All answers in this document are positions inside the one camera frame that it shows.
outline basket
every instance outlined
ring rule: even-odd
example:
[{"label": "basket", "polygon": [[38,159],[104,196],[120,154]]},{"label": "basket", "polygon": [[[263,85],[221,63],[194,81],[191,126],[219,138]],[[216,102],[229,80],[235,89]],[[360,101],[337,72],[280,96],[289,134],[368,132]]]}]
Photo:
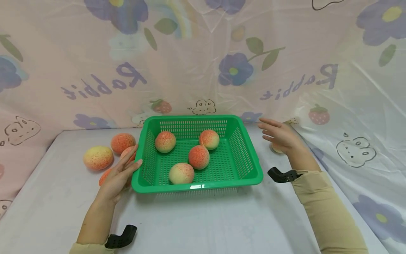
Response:
[{"label": "basket", "polygon": [[[192,147],[199,145],[200,133],[212,129],[220,136],[218,147],[210,151],[209,165],[195,170],[191,184],[173,185],[168,175],[171,167],[188,162]],[[176,137],[175,148],[167,154],[155,148],[155,138],[162,131]],[[235,115],[172,115],[148,118],[141,131],[136,161],[142,166],[133,174],[132,187],[139,193],[187,191],[257,185],[263,179],[257,153],[241,119]]]}]

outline wrist device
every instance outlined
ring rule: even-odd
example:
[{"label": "wrist device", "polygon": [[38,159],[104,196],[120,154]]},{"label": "wrist device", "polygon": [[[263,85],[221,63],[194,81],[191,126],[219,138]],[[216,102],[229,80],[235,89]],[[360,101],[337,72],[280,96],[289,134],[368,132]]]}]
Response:
[{"label": "wrist device", "polygon": [[133,225],[125,226],[122,235],[111,234],[104,245],[107,249],[119,249],[129,245],[134,239],[137,227]]},{"label": "wrist device", "polygon": [[277,167],[273,167],[268,170],[268,175],[274,182],[293,182],[298,179],[302,174],[298,174],[296,170],[292,169],[286,173],[279,171]]}]

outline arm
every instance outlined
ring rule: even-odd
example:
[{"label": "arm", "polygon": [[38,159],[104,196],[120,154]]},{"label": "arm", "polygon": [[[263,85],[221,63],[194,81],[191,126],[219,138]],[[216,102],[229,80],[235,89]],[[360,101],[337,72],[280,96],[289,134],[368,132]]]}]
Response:
[{"label": "arm", "polygon": [[119,163],[114,166],[101,185],[95,200],[84,217],[76,243],[69,254],[113,254],[104,244],[110,234],[114,208],[122,191],[129,186],[132,174],[141,166],[142,160],[128,163],[137,151],[136,145]]},{"label": "arm", "polygon": [[303,174],[292,185],[322,254],[368,254],[354,219],[309,149],[290,127],[270,119],[260,120],[263,138],[275,143],[288,156],[292,169]]}]

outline strawberry print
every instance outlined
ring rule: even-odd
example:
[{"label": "strawberry print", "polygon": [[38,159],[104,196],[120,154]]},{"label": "strawberry print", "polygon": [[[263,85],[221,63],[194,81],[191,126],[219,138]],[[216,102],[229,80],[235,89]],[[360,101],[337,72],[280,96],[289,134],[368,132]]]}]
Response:
[{"label": "strawberry print", "polygon": [[166,114],[172,111],[172,106],[169,104],[169,102],[164,101],[163,99],[159,99],[156,101],[149,101],[152,103],[152,110],[161,113],[161,114]]},{"label": "strawberry print", "polygon": [[323,125],[330,121],[330,114],[326,108],[316,104],[316,107],[310,110],[309,118],[314,124]]}]

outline beige sleeve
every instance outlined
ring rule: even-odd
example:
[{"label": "beige sleeve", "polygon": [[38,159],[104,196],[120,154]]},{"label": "beige sleeve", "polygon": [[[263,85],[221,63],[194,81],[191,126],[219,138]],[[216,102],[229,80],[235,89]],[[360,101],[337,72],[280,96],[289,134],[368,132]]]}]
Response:
[{"label": "beige sleeve", "polygon": [[292,182],[303,204],[322,254],[368,254],[354,219],[325,172],[298,171]]},{"label": "beige sleeve", "polygon": [[74,243],[69,254],[114,254],[114,249],[107,249],[100,244]]}]

